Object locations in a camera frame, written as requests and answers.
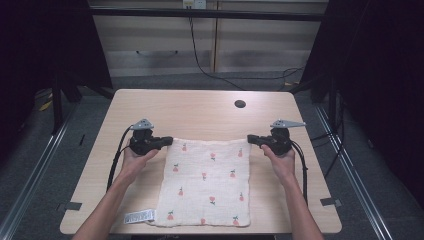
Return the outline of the white cloth with pink print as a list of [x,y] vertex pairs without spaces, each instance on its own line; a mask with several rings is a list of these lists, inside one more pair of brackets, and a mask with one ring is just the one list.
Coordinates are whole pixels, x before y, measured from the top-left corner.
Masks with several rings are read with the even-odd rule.
[[167,147],[157,206],[127,213],[124,222],[158,227],[249,226],[250,151],[245,139],[174,139]]

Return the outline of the black stand leg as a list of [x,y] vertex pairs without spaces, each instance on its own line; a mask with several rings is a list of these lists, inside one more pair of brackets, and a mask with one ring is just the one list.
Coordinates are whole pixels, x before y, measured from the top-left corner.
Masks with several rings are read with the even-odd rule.
[[55,135],[64,123],[62,96],[71,103],[77,103],[82,95],[77,84],[69,77],[56,73],[52,80],[52,103],[54,113],[54,125],[52,134]]

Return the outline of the grey tape strip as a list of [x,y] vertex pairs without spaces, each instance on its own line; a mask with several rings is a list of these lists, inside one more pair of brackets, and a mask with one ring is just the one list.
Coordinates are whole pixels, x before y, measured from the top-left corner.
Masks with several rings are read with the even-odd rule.
[[334,199],[332,197],[320,199],[320,202],[322,206],[334,205],[336,208],[342,206],[342,202],[339,199]]
[[60,203],[57,206],[57,211],[66,212],[67,210],[79,211],[82,204],[77,202]]

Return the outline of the white wall socket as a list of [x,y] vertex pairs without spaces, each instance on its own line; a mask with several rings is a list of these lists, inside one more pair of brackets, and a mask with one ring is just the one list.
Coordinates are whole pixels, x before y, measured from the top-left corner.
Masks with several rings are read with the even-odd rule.
[[182,0],[184,9],[205,10],[207,8],[206,0]]

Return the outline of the person's left hand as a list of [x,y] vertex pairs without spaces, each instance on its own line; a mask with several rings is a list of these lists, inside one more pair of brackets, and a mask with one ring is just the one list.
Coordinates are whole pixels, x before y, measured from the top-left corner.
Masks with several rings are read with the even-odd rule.
[[137,155],[129,146],[124,149],[123,163],[119,176],[132,183],[147,165],[147,162],[158,154],[157,149],[150,150],[145,155]]

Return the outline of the black curtain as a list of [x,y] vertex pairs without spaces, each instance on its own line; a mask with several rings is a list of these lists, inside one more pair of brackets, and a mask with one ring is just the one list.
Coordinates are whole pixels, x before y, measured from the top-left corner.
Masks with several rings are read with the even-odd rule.
[[111,77],[88,0],[0,0],[0,165],[41,89],[111,98]]
[[339,90],[424,209],[424,0],[328,0],[301,79]]

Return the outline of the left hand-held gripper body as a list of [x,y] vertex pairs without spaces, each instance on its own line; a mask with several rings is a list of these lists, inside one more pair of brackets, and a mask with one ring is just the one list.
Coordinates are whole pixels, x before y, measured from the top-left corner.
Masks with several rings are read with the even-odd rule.
[[144,156],[149,151],[155,149],[152,143],[153,128],[153,124],[147,119],[142,119],[130,127],[133,131],[133,135],[130,138],[129,147],[134,153]]

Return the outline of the metal floor rail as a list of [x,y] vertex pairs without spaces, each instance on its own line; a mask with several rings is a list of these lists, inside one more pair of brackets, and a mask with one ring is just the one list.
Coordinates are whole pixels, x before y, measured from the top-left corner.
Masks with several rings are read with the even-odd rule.
[[36,110],[0,174],[0,240],[13,237],[66,134],[78,103],[63,107],[63,122],[54,128],[54,111]]
[[379,240],[394,240],[384,218],[357,172],[350,155],[344,148],[341,138],[330,127],[329,116],[325,109],[323,107],[316,107],[316,112],[377,238]]

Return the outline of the black horizontal bar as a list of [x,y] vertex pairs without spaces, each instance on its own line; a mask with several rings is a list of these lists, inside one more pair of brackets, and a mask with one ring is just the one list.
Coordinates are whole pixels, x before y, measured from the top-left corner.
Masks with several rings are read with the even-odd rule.
[[142,17],[182,17],[211,19],[248,19],[320,22],[326,19],[324,14],[252,12],[232,10],[185,10],[185,9],[147,9],[91,7],[92,15],[102,16],[142,16]]

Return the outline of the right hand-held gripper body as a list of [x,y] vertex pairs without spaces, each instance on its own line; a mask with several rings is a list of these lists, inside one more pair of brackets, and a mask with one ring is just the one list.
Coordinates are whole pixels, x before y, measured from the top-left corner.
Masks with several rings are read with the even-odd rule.
[[305,122],[294,122],[289,120],[278,119],[273,122],[271,127],[271,144],[269,147],[276,156],[286,154],[293,146],[294,143],[290,139],[289,128],[305,127]]

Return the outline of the person's right hand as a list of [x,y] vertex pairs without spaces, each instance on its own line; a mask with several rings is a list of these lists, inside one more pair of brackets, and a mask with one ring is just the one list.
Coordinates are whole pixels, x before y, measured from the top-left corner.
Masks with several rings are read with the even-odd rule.
[[282,185],[286,185],[295,177],[295,152],[293,150],[277,156],[267,145],[262,145],[261,149],[264,155],[270,159],[272,168]]

